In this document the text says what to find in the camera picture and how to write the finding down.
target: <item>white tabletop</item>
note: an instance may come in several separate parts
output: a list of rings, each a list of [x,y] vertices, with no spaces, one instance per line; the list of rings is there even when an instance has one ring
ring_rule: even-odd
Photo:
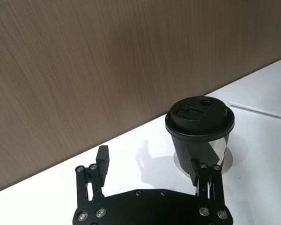
[[[281,60],[210,95],[227,105],[281,117]]]
[[[236,125],[225,162],[232,167],[223,175],[223,185],[234,224],[281,224],[281,120],[232,110]],[[138,188],[195,193],[190,179],[175,164],[175,149],[164,116],[104,144],[110,150],[105,196]],[[94,163],[97,149],[1,191],[0,225],[71,225],[77,206],[74,169]]]

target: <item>cup lid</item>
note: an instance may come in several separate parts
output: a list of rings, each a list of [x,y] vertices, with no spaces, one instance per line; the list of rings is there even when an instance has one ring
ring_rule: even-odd
[[[175,103],[166,115],[171,135],[188,141],[211,141],[234,127],[233,112],[214,97],[196,96]]]

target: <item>black paper cup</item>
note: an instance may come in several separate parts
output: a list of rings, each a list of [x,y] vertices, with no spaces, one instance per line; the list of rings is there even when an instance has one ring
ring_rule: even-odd
[[[189,97],[175,103],[165,117],[179,163],[190,174],[191,161],[197,165],[223,165],[233,112],[214,97]]]

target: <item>brown wall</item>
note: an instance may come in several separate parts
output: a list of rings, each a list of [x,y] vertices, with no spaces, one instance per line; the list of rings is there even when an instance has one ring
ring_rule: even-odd
[[[0,190],[281,58],[281,0],[0,0]]]

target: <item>wooden panel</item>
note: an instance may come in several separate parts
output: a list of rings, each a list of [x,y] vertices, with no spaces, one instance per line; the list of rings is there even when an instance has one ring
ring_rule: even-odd
[[[281,0],[0,0],[0,190],[281,58]]]

